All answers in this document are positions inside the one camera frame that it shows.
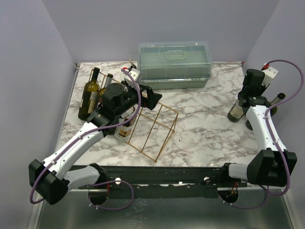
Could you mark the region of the clear glass liquor bottle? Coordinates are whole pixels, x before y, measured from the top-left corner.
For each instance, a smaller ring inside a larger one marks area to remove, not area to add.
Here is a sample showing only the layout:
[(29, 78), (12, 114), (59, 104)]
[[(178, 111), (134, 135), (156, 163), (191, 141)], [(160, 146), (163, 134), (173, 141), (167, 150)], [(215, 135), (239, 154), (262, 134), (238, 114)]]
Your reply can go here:
[(116, 127), (114, 137), (116, 137), (117, 139), (119, 139), (121, 141), (128, 142), (134, 122), (135, 122), (135, 118), (133, 118), (130, 122), (128, 122), (124, 125)]

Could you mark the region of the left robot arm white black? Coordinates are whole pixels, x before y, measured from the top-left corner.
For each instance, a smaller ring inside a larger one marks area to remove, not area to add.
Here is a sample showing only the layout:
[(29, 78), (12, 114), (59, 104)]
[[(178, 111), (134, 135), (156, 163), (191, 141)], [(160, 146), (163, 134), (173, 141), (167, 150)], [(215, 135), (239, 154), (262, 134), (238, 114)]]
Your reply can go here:
[(106, 177), (98, 166), (70, 172), (74, 163), (95, 143), (107, 135), (113, 135), (121, 125), (120, 116), (134, 105), (154, 109), (162, 98), (151, 87), (137, 84), (125, 90), (120, 83), (106, 87), (102, 104), (92, 112), (78, 133), (60, 150), (43, 161), (34, 159), (29, 164), (31, 192), (37, 192), (49, 204), (58, 203), (69, 190), (85, 185), (102, 188)]

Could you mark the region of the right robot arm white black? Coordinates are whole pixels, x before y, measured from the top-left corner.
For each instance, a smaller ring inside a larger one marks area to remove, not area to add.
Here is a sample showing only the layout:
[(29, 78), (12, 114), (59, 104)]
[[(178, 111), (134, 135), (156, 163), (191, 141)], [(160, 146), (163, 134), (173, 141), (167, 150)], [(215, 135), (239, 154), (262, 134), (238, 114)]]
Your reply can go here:
[(282, 143), (270, 114), (272, 104), (262, 96), (277, 74), (274, 68), (246, 70), (243, 87), (227, 117), (232, 122), (238, 122), (243, 116), (247, 118), (257, 141), (258, 154), (247, 165), (229, 163), (227, 171), (219, 175), (219, 181), (225, 187), (230, 187), (236, 179), (255, 185), (287, 185), (297, 157)]

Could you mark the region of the green wine bottle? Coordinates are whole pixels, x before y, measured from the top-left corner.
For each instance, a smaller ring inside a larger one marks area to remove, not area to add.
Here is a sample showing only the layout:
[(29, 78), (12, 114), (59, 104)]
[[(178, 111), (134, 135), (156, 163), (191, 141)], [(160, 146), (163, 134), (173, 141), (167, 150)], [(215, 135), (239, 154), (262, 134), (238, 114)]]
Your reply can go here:
[[(270, 105), (274, 105), (274, 104), (279, 103), (280, 101), (282, 101), (283, 99), (285, 99), (285, 97), (286, 97), (286, 95), (285, 95), (284, 93), (279, 93), (279, 94), (277, 95), (277, 97), (274, 98), (274, 99), (270, 102)], [(277, 113), (277, 110), (278, 110), (277, 106), (274, 107), (274, 108), (272, 108), (271, 111), (270, 111), (271, 116), (275, 115), (275, 114)], [(246, 125), (246, 127), (247, 127), (249, 130), (252, 130), (252, 126), (251, 126), (249, 120), (247, 120), (247, 121), (245, 122), (245, 125)]]
[(97, 97), (98, 103), (100, 104), (102, 103), (102, 95), (106, 91), (107, 86), (112, 83), (112, 79), (113, 79), (113, 75), (111, 73), (107, 74), (107, 76), (105, 77), (105, 82), (103, 87), (98, 91), (98, 97)]
[(78, 112), (78, 118), (83, 121), (85, 121), (96, 109), (96, 98), (98, 95), (98, 90), (100, 89), (97, 81), (99, 72), (100, 69), (94, 67), (91, 79), (84, 86), (81, 104)]
[(236, 102), (233, 104), (231, 109), (227, 114), (227, 118), (229, 121), (233, 123), (237, 123), (240, 119), (244, 116), (243, 108), (239, 105), (239, 100), (237, 99)]

